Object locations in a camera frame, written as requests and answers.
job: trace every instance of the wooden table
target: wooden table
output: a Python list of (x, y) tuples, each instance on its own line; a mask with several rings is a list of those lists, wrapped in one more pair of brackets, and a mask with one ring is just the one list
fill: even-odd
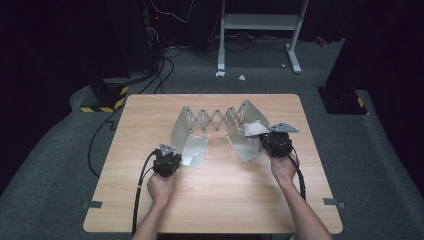
[[(146, 157), (170, 144), (175, 121), (183, 106), (194, 114), (206, 109), (225, 113), (249, 99), (271, 125), (285, 122), (299, 129), (291, 133), (305, 178), (308, 203), (331, 233), (342, 231), (335, 206), (324, 205), (333, 198), (302, 104), (293, 94), (182, 94), (129, 96), (104, 164), (84, 229), (88, 232), (131, 232), (137, 183)], [(292, 217), (270, 170), (265, 155), (243, 162), (226, 139), (225, 125), (216, 131), (195, 129), (209, 138), (200, 169), (181, 166), (173, 198), (159, 227), (172, 233), (291, 233)], [(146, 176), (140, 197), (138, 220), (151, 204)], [(297, 176), (294, 180), (298, 187)]]

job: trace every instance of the gray carpet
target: gray carpet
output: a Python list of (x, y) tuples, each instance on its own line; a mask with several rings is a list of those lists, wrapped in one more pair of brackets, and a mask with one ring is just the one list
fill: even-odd
[[(183, 48), (165, 93), (294, 93), (299, 95), (333, 195), (343, 232), (335, 239), (424, 239), (424, 201), (387, 140), (365, 91), (369, 115), (328, 115), (316, 90), (328, 77), (342, 42), (325, 48), (299, 42), (303, 73), (294, 75), (282, 45), (252, 45), (226, 54), (225, 77), (216, 78), (217, 51)], [(228, 44), (232, 50), (245, 46)], [(171, 49), (167, 56), (179, 52)], [(171, 69), (166, 64), (163, 76)], [(244, 75), (246, 80), (239, 80)], [(130, 87), (136, 94), (148, 81)], [(157, 82), (146, 89), (152, 93)], [(87, 165), (90, 140), (109, 113), (82, 113), (88, 87), (70, 99), (72, 113), (39, 141), (0, 198), (0, 239), (130, 239), (130, 233), (87, 233), (83, 222), (97, 178)], [(120, 112), (112, 119), (119, 121)], [(92, 163), (101, 171), (114, 131), (101, 128)]]

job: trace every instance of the white stand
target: white stand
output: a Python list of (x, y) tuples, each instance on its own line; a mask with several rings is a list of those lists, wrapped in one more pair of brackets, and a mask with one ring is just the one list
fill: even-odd
[(309, 0), (303, 0), (300, 13), (297, 15), (265, 15), (265, 14), (226, 14), (225, 0), (222, 0), (221, 33), (218, 53), (218, 72), (225, 72), (225, 30), (257, 29), (257, 30), (291, 30), (292, 41), (286, 44), (287, 53), (295, 74), (302, 72), (297, 61), (294, 48), (305, 17)]

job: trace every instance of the person's left hand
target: person's left hand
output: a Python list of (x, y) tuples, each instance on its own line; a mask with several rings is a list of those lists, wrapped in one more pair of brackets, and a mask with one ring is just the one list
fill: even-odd
[(174, 191), (175, 178), (177, 173), (175, 172), (168, 178), (161, 177), (157, 173), (149, 178), (147, 182), (147, 189), (153, 202), (166, 204)]

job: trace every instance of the human hand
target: human hand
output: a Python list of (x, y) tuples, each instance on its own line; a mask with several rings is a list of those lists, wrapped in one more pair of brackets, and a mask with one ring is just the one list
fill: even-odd
[(168, 178), (161, 177), (158, 173), (153, 173), (147, 182), (147, 189), (153, 202), (165, 205), (174, 191), (176, 173)]
[[(299, 160), (292, 153), (289, 153), (290, 157), (299, 165)], [(278, 184), (285, 186), (287, 184), (293, 184), (293, 177), (296, 173), (296, 167), (293, 165), (288, 157), (276, 158), (267, 153), (271, 161), (271, 172), (277, 180)]]

